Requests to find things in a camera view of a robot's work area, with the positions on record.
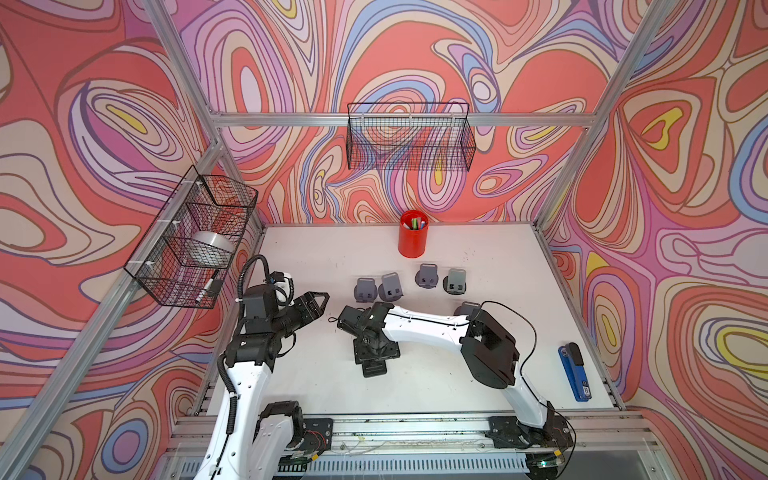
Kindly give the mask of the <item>black rectangular phone holder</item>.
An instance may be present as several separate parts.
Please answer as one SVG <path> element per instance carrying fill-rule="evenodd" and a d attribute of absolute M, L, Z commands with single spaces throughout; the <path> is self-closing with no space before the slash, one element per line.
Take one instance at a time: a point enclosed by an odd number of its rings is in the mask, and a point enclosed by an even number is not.
<path fill-rule="evenodd" d="M 362 365 L 360 365 L 362 369 L 363 377 L 372 378 L 372 377 L 385 375 L 387 373 L 386 361 L 365 362 Z"/>

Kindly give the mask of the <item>dark grey phone stand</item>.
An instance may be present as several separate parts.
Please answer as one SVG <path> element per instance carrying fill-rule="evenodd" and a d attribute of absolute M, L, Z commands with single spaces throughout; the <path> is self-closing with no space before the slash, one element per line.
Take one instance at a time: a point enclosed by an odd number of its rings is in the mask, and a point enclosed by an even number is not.
<path fill-rule="evenodd" d="M 443 278 L 443 289 L 449 295 L 464 295 L 467 291 L 466 271 L 459 268 L 451 268 Z"/>

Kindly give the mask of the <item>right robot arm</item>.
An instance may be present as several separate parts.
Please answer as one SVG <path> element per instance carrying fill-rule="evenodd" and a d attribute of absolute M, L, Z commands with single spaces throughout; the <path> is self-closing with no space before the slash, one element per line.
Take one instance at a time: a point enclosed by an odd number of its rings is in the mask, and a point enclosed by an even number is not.
<path fill-rule="evenodd" d="M 523 375 L 513 335 L 480 304 L 465 302 L 453 316 L 407 310 L 386 302 L 365 309 L 346 306 L 336 327 L 353 337 L 355 363 L 366 378 L 386 373 L 402 343 L 443 348 L 461 356 L 472 378 L 500 391 L 513 410 L 491 419 L 486 437 L 497 448 L 566 450 L 576 446 L 574 428 Z"/>

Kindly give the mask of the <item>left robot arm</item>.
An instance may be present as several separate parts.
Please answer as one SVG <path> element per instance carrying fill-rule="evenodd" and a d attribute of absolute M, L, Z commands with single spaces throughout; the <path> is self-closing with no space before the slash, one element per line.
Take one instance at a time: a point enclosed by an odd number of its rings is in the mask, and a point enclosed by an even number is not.
<path fill-rule="evenodd" d="M 238 318 L 216 360 L 224 398 L 198 479 L 272 479 L 280 467 L 306 465 L 329 447 L 306 425 L 296 400 L 264 403 L 283 342 L 324 316 L 326 292 L 297 294 L 291 275 L 273 271 L 261 254 L 249 258 L 237 282 Z"/>

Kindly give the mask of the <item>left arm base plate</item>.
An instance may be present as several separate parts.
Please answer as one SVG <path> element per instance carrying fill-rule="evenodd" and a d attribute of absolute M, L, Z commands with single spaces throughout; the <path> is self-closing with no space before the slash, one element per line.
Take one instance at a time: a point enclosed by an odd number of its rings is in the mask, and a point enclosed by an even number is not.
<path fill-rule="evenodd" d="M 304 421 L 304 427 L 298 440 L 292 440 L 286 450 L 305 456 L 320 454 L 332 447 L 334 421 L 330 417 L 310 418 Z"/>

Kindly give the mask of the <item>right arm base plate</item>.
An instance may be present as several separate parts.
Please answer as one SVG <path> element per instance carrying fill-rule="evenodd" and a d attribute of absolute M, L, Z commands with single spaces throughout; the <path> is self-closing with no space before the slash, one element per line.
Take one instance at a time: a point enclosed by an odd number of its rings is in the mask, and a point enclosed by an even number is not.
<path fill-rule="evenodd" d="M 561 416 L 550 416 L 541 428 L 523 425 L 514 416 L 492 416 L 484 436 L 498 449 L 567 449 L 573 446 L 573 430 Z"/>

